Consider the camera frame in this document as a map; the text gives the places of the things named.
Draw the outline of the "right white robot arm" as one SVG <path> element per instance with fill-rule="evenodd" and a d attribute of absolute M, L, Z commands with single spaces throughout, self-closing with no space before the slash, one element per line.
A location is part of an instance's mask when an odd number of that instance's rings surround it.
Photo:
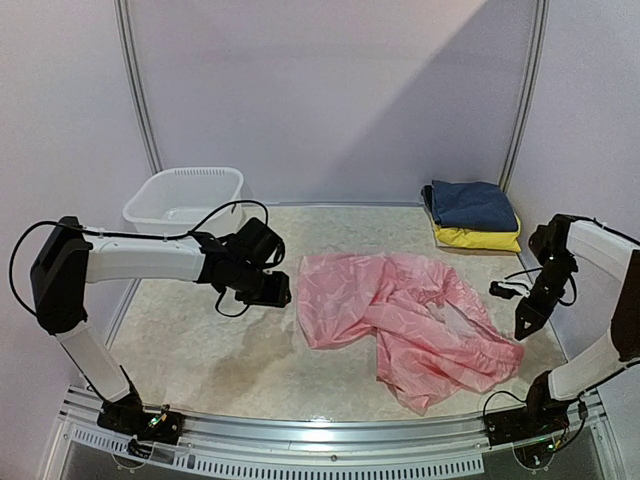
<path fill-rule="evenodd" d="M 515 337 L 538 332 L 560 304 L 566 284 L 586 265 L 586 291 L 566 316 L 561 336 L 580 352 L 539 375 L 517 427 L 537 436 L 578 397 L 639 359 L 639 242 L 595 219 L 557 214 L 539 225 L 529 249 L 541 270 L 515 310 Z"/>

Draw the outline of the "navy blue tank top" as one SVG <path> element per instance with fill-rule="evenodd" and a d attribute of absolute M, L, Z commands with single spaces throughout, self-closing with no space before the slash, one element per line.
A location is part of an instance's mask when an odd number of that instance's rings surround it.
<path fill-rule="evenodd" d="M 435 224 L 481 232 L 516 232 L 518 221 L 504 192 L 487 182 L 433 180 L 422 187 L 422 199 Z"/>

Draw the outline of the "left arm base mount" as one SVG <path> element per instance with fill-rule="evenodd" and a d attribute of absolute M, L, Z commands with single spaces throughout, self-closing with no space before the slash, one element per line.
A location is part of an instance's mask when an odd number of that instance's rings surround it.
<path fill-rule="evenodd" d="M 139 394 L 132 390 L 122 399 L 105 401 L 97 418 L 103 429 L 135 437 L 138 441 L 176 445 L 183 432 L 185 416 L 164 405 L 156 413 L 147 411 Z"/>

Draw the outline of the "pink garment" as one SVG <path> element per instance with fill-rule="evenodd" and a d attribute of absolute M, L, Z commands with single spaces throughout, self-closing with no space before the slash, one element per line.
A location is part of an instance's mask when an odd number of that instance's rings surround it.
<path fill-rule="evenodd" d="M 460 390 L 490 391 L 512 378 L 524 357 L 457 271 L 422 255 L 306 256 L 297 312 L 313 349 L 374 336 L 378 381 L 419 415 Z"/>

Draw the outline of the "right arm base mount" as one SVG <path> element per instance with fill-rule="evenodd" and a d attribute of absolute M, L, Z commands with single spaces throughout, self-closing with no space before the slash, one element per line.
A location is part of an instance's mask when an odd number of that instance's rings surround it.
<path fill-rule="evenodd" d="M 521 406 L 489 413 L 489 403 L 500 395 L 511 397 Z M 524 441 L 557 430 L 564 432 L 561 436 L 561 441 L 564 441 L 570 426 L 568 409 L 574 403 L 578 404 L 578 416 L 581 421 L 576 432 L 579 434 L 588 418 L 586 403 L 580 398 L 556 400 L 551 397 L 548 387 L 542 384 L 532 385 L 525 399 L 506 390 L 494 392 L 485 400 L 481 415 L 489 445 L 494 447 Z"/>

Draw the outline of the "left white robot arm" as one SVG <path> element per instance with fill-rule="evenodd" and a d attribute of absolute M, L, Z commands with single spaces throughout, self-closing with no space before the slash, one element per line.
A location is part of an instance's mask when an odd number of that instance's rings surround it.
<path fill-rule="evenodd" d="M 257 218 L 216 237 L 200 229 L 165 235 L 92 230 L 67 216 L 32 224 L 15 245 L 44 227 L 49 235 L 29 271 L 32 300 L 16 300 L 111 403 L 111 419 L 128 434 L 141 433 L 149 415 L 128 396 L 133 386 L 93 330 L 85 305 L 91 286 L 145 279 L 207 285 L 219 297 L 233 294 L 243 310 L 284 308 L 291 301 L 289 277 L 277 268 L 284 242 Z"/>

